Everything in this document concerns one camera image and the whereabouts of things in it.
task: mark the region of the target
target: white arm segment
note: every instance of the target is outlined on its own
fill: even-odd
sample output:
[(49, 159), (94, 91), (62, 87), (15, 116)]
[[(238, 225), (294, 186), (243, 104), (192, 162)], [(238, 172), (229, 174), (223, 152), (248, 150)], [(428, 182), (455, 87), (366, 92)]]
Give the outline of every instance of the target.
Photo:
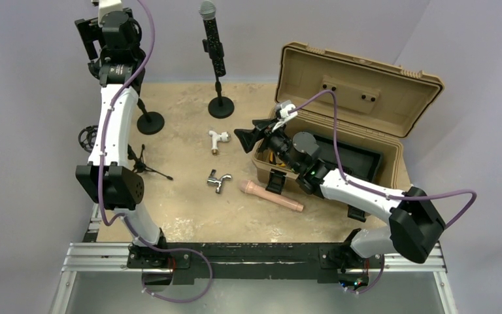
[[(101, 132), (105, 123), (105, 116), (110, 106), (110, 101), (116, 92), (122, 87), (121, 84), (109, 84), (101, 89), (101, 117), (99, 118), (99, 129), (95, 147), (89, 158), (94, 166), (100, 164), (101, 153)], [(105, 166), (110, 166), (111, 162), (117, 162), (118, 166), (129, 168), (128, 166), (128, 139), (133, 110), (137, 104), (139, 96), (132, 88), (126, 88), (114, 105), (114, 110), (110, 114), (107, 126), (107, 138), (105, 139)]]
[[(159, 241), (159, 227), (153, 222), (147, 208), (143, 201), (135, 206), (134, 211), (130, 211), (126, 208), (115, 208), (113, 210), (114, 214), (123, 213), (130, 221), (130, 225), (137, 232), (137, 234), (142, 237), (145, 241), (157, 244)], [(145, 247), (146, 245), (141, 243), (136, 239), (133, 234), (133, 244), (140, 247)]]
[(99, 15), (98, 22), (101, 24), (101, 19), (112, 11), (122, 11), (122, 0), (99, 0)]
[(362, 258), (375, 254), (397, 253), (390, 239), (392, 232), (389, 226), (373, 230), (362, 229), (351, 240), (351, 249)]
[[(383, 186), (368, 183), (367, 181), (357, 179), (350, 175), (347, 175), (347, 178), (355, 183), (378, 190), (384, 194), (403, 195), (402, 190), (384, 188)], [(324, 198), (341, 201), (342, 203), (356, 207), (378, 217), (386, 224), (389, 223), (391, 215), (390, 209), (392, 207), (397, 207), (399, 203), (401, 203), (400, 200), (387, 200), (385, 197), (377, 196), (376, 194), (372, 194), (352, 186), (351, 184), (346, 184), (338, 169), (330, 171), (324, 177), (324, 183), (320, 186), (320, 190)]]

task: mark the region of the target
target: microphone stand base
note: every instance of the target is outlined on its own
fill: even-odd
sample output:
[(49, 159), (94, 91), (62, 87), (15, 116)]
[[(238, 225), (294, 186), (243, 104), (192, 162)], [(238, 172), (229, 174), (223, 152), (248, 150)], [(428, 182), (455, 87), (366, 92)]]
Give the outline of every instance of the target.
[(145, 135), (158, 133), (164, 127), (164, 117), (154, 111), (142, 114), (137, 119), (137, 129)]
[(234, 111), (233, 101), (228, 97), (222, 97), (222, 105), (218, 102), (218, 97), (214, 98), (209, 103), (209, 114), (217, 119), (224, 119)]

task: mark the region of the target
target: microphone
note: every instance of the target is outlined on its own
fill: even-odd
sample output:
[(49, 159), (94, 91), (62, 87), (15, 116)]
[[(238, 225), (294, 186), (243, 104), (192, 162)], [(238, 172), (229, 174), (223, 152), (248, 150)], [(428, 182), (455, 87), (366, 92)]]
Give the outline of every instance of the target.
[(216, 7), (210, 1), (203, 1), (199, 8), (199, 13), (203, 18), (205, 25), (205, 33), (207, 39), (203, 39), (203, 49), (209, 53), (212, 60), (214, 73), (217, 77), (226, 75), (226, 68), (224, 67), (224, 49), (218, 36), (218, 28), (216, 27)]

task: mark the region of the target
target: microphone head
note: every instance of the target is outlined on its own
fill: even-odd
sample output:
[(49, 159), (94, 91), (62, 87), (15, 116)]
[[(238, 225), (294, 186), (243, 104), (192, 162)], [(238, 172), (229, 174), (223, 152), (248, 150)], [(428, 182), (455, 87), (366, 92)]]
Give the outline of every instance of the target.
[(212, 20), (216, 14), (216, 7), (214, 3), (210, 1), (203, 1), (201, 7), (199, 8), (199, 14), (205, 21)]

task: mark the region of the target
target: wooden board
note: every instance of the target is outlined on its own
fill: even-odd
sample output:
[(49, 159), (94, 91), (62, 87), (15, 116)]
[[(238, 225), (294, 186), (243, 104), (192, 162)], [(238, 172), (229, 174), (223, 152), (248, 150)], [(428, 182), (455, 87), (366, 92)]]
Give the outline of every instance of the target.
[[(251, 154), (245, 154), (233, 136), (236, 128), (252, 128), (251, 120), (267, 118), (275, 104), (276, 84), (223, 84), (224, 94), (235, 103), (229, 118), (218, 120), (207, 111), (215, 97), (213, 84), (145, 84), (141, 98), (148, 111), (165, 117), (165, 127), (155, 135), (137, 131), (141, 115), (135, 110), (130, 144), (139, 153), (145, 144), (148, 166), (164, 172), (174, 181), (145, 173), (144, 202), (153, 221), (163, 228), (168, 241), (206, 242), (330, 242), (342, 241), (354, 228), (375, 228), (383, 223), (369, 217), (366, 223), (347, 218), (347, 206), (314, 196), (283, 195), (305, 205), (302, 213), (240, 192), (243, 179), (257, 183)], [(210, 152), (209, 130), (228, 131), (229, 143), (219, 143), (220, 155)], [(400, 169), (405, 169), (403, 161)], [(212, 169), (217, 177), (230, 173), (223, 192), (207, 185)], [(406, 171), (398, 174), (398, 188), (410, 186)], [(101, 226), (98, 241), (131, 241), (126, 227), (118, 221)]]

